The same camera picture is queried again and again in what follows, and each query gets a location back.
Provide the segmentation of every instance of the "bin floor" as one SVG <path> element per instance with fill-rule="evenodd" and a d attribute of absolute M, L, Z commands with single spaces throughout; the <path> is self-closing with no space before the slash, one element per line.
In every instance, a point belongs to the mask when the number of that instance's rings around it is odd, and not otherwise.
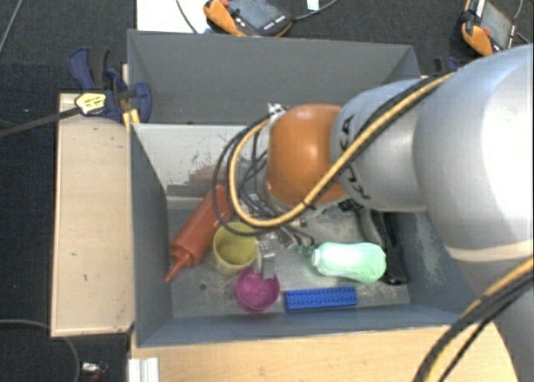
<path fill-rule="evenodd" d="M 169 237 L 172 239 L 187 217 L 183 206 L 169 204 Z M 363 241 L 355 217 L 337 208 L 328 210 L 309 221 L 306 230 L 320 244 L 325 241 L 357 243 Z M 410 303 L 405 285 L 390 286 L 381 282 L 361 284 L 349 279 L 325 277 L 310 265 L 310 258 L 295 249 L 285 249 L 277 241 L 271 243 L 276 252 L 275 272 L 282 292 L 292 289 L 313 289 L 337 286 L 355 286 L 359 307 L 385 306 Z M 214 267 L 210 250 L 201 264 L 182 269 L 171 281 L 173 315 L 175 318 L 237 315 L 245 312 L 234 300 L 237 275 L 223 276 Z M 269 313 L 285 311 L 283 295 Z"/>

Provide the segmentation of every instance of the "blue clamp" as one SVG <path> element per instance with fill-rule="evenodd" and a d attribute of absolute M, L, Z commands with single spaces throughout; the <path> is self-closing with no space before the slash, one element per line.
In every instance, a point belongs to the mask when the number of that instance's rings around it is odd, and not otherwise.
<path fill-rule="evenodd" d="M 345 308 L 357 304 L 355 287 L 329 287 L 285 292 L 285 309 L 288 312 Z"/>
<path fill-rule="evenodd" d="M 141 123 L 147 123 L 152 112 L 152 95 L 147 83 L 136 83 L 133 90 L 114 69 L 107 69 L 109 49 L 91 50 L 81 47 L 68 57 L 68 70 L 84 93 L 98 90 L 106 95 L 106 110 L 99 117 L 123 122 L 124 109 L 120 101 L 128 100 L 128 108 L 139 112 Z"/>

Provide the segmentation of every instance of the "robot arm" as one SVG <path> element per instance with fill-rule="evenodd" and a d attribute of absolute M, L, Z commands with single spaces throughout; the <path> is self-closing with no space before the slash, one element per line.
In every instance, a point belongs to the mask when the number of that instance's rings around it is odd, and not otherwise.
<path fill-rule="evenodd" d="M 481 294 L 532 256 L 532 45 L 478 59 L 451 78 L 431 80 L 422 91 L 410 93 L 426 97 L 413 99 L 388 123 L 389 114 L 400 107 L 395 97 L 414 83 L 364 92 L 339 111 L 330 134 L 332 170 L 285 214 L 260 220 L 241 212 L 231 161 L 230 198 L 246 223 L 274 227 L 308 210 L 335 179 L 331 172 L 340 172 L 337 182 L 362 206 L 427 211 L 452 258 Z M 389 110 L 391 101 L 395 108 Z M 377 114 L 387 127 L 377 129 L 367 146 L 361 137 Z M 236 153 L 267 123 L 250 130 Z M 359 141 L 361 152 L 342 161 Z M 521 380 L 534 375 L 533 321 L 532 289 L 496 321 Z"/>

